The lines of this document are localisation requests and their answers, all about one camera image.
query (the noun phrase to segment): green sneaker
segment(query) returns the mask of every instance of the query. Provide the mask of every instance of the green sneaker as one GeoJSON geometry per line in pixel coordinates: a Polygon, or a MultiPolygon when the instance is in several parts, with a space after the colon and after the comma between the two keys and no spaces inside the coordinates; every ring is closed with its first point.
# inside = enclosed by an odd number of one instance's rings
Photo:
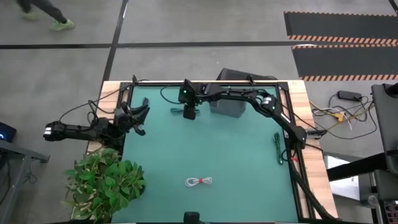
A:
{"type": "Polygon", "coordinates": [[[24,12],[21,10],[21,17],[28,21],[36,21],[37,19],[39,19],[39,17],[33,10],[31,10],[30,12],[24,12]]]}
{"type": "Polygon", "coordinates": [[[50,26],[50,29],[52,29],[54,31],[70,30],[73,28],[75,28],[75,24],[72,21],[70,21],[69,19],[64,24],[60,23],[58,21],[54,21],[52,23],[52,25],[50,26]]]}

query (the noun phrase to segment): floor mat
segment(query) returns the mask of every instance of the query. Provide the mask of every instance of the floor mat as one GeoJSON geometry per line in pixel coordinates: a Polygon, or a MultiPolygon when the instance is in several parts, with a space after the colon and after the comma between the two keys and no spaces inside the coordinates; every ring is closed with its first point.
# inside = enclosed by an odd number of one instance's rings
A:
{"type": "Polygon", "coordinates": [[[391,44],[293,46],[305,81],[398,80],[398,47],[391,44]]]}
{"type": "Polygon", "coordinates": [[[397,16],[290,11],[284,16],[291,40],[355,44],[395,44],[398,40],[397,16]]]}

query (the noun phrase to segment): potted plant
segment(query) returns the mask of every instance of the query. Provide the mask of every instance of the potted plant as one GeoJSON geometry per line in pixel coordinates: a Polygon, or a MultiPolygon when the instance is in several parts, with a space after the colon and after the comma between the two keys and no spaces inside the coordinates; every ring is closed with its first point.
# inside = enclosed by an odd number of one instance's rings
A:
{"type": "Polygon", "coordinates": [[[120,159],[114,149],[100,149],[64,172],[68,176],[67,195],[73,192],[73,201],[61,203],[73,207],[72,218],[109,222],[113,213],[140,197],[146,185],[142,167],[120,159]]]}

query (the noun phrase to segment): green table mat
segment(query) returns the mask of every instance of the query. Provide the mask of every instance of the green table mat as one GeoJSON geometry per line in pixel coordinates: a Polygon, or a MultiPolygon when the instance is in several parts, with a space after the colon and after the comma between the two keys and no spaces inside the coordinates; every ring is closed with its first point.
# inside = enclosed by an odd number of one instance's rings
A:
{"type": "MultiPolygon", "coordinates": [[[[297,222],[288,164],[279,165],[273,135],[282,128],[247,104],[240,118],[197,107],[196,120],[175,115],[161,86],[134,87],[132,107],[149,99],[143,128],[126,136],[123,160],[142,165],[147,188],[140,199],[113,215],[114,223],[182,222],[184,212],[200,212],[204,222],[297,222]],[[185,186],[189,177],[213,183],[185,186]]],[[[179,87],[164,90],[177,101],[179,87]]],[[[264,87],[275,94],[274,87],[264,87]]],[[[285,149],[283,138],[281,149],[285,149]]]]}

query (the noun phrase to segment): gray floor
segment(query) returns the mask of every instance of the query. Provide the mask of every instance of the gray floor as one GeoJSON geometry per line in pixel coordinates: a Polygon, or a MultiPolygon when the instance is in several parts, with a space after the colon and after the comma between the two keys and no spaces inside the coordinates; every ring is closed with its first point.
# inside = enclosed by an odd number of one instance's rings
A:
{"type": "MultiPolygon", "coordinates": [[[[75,21],[76,29],[54,33],[51,19],[41,14],[34,23],[18,17],[11,0],[0,0],[0,44],[111,43],[122,0],[53,0],[75,21]]],[[[281,41],[287,40],[283,11],[323,11],[390,14],[387,0],[130,0],[119,42],[281,41]]],[[[109,49],[0,50],[0,121],[18,129],[16,143],[51,154],[50,163],[33,163],[39,181],[24,185],[14,210],[13,223],[49,223],[69,219],[70,210],[59,203],[65,194],[62,171],[79,159],[86,143],[45,142],[45,124],[71,107],[98,97],[109,49]]],[[[290,47],[224,47],[176,49],[118,49],[110,80],[132,75],[151,80],[214,79],[223,67],[298,79],[290,47]]],[[[369,95],[370,82],[309,82],[309,98],[320,106],[338,90],[369,95]]],[[[334,105],[352,103],[333,100],[334,105]]],[[[317,118],[329,127],[331,118],[317,118]]],[[[86,122],[86,109],[65,117],[65,122],[86,122]]],[[[372,130],[370,119],[354,131],[347,124],[333,129],[339,136],[372,130]]],[[[381,151],[379,133],[349,140],[326,135],[326,151],[370,156],[381,151]]],[[[347,221],[371,222],[367,208],[336,198],[339,216],[347,221]]]]}

